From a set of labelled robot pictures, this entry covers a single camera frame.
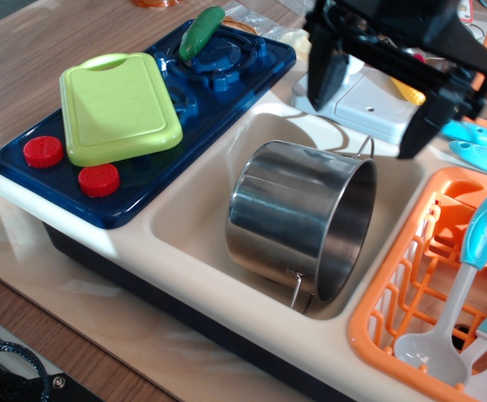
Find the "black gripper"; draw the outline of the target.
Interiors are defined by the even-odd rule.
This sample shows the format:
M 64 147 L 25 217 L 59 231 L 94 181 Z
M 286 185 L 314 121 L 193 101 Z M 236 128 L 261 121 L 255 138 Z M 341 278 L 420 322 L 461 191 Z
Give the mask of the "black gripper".
M 318 1 L 310 35 L 307 98 L 316 111 L 340 89 L 349 57 L 423 92 L 398 159 L 415 158 L 456 111 L 487 96 L 487 48 L 460 22 L 456 1 Z

